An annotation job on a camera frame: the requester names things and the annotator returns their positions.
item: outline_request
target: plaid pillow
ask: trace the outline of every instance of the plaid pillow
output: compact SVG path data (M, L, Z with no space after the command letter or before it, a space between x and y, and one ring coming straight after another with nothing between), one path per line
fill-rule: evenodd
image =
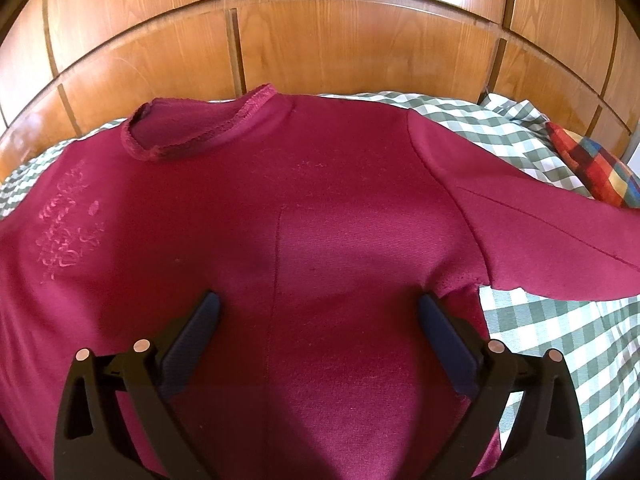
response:
M551 122L549 137L560 158L596 200L640 208L640 178L601 145Z

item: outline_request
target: bed sheet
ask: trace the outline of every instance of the bed sheet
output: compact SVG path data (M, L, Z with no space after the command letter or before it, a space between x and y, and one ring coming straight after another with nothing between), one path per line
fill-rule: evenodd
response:
M533 178L591 198L554 152L546 134L547 117L528 101L516 103L489 94L476 105L399 92L324 97L412 108ZM111 121L83 138L123 120ZM78 140L60 142L14 171L0 186L0 218L15 209L64 147ZM566 356L582 413L587 478L596 478L640 418L640 296L618 301L556 301L520 288L500 291L483 287L480 298L491 337L504 341L511 351L540 356L549 348L558 348ZM521 398L520 394L512 395L504 412L502 444L513 427Z

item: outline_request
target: maroon sweater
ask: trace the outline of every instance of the maroon sweater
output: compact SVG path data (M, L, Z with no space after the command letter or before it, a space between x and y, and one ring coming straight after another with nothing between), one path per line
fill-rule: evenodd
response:
M485 336L480 285L640 294L640 212L415 112L264 86L155 100L73 143L0 222L0 254L0 415L47 478L75 352L124 351L206 289L220 326L173 406L223 479L415 478L467 406L420 294Z

